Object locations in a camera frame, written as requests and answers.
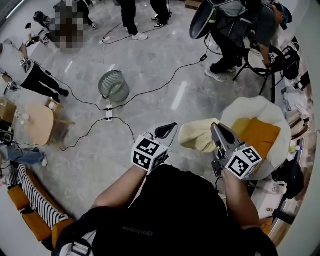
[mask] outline power strip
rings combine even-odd
[[[106,111],[105,111],[105,117],[107,122],[112,122],[112,119],[114,117],[114,106],[113,105],[107,105]]]

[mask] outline black backpack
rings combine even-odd
[[[305,187],[304,173],[296,160],[288,161],[287,159],[277,170],[272,173],[272,179],[275,182],[286,183],[286,193],[284,197],[293,199]]]
[[[299,75],[300,56],[291,46],[286,47],[282,52],[286,58],[286,68],[283,70],[283,76],[289,80],[295,79]]]

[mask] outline round wooden table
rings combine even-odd
[[[52,110],[39,103],[27,106],[26,113],[30,119],[25,122],[25,128],[34,144],[44,146],[51,138],[55,116]]]

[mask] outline person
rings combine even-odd
[[[244,19],[252,23],[252,29],[247,29],[247,22],[239,20],[236,23],[237,29],[233,29],[232,19],[223,17],[217,26],[212,26],[211,35],[222,51],[223,58],[210,69],[205,70],[205,74],[218,82],[225,82],[227,78],[223,72],[237,71],[237,65],[242,65],[244,56],[243,38],[254,31],[253,39],[258,45],[263,57],[264,65],[269,68],[269,46],[279,25],[287,28],[287,24],[292,22],[290,11],[279,3],[264,3],[259,6],[258,11],[249,11]]]
[[[5,161],[12,161],[22,165],[48,165],[47,156],[38,147],[20,148],[15,143],[10,146],[0,145],[0,157]]]
[[[131,167],[62,231],[52,255],[278,255],[244,183],[228,170],[227,209],[215,187],[189,171],[162,164],[146,175]]]
[[[147,40],[148,36],[138,32],[136,17],[136,0],[117,0],[121,6],[123,26],[127,29],[133,40]]]
[[[156,25],[154,25],[154,27],[159,29],[166,26],[169,20],[167,0],[150,0],[150,4],[156,13],[156,16],[151,20],[158,22]]]
[[[72,0],[77,5],[77,12],[81,13],[84,21],[94,30],[98,28],[96,24],[89,18],[89,6],[86,0]]]
[[[60,102],[59,94],[64,97],[69,95],[68,90],[62,89],[54,79],[45,74],[32,61],[29,70],[25,72],[21,67],[23,58],[28,59],[27,47],[16,36],[0,43],[0,73],[5,82],[15,82],[22,88],[53,98],[56,102]]]
[[[40,39],[40,36],[34,36],[33,37],[33,31],[31,29],[32,27],[32,24],[31,23],[28,23],[26,26],[25,26],[25,30],[26,30],[26,40],[27,40],[27,43],[25,44],[26,47],[29,47],[31,45],[34,45],[35,43],[37,42],[40,42],[40,43],[44,43],[41,39]]]

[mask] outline wooden table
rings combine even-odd
[[[29,134],[32,143],[40,146],[55,145],[51,141],[51,136],[56,123],[65,125],[75,125],[75,122],[60,120],[54,112],[39,103],[32,103],[27,106],[26,113],[30,116],[28,121],[25,121],[25,128]]]

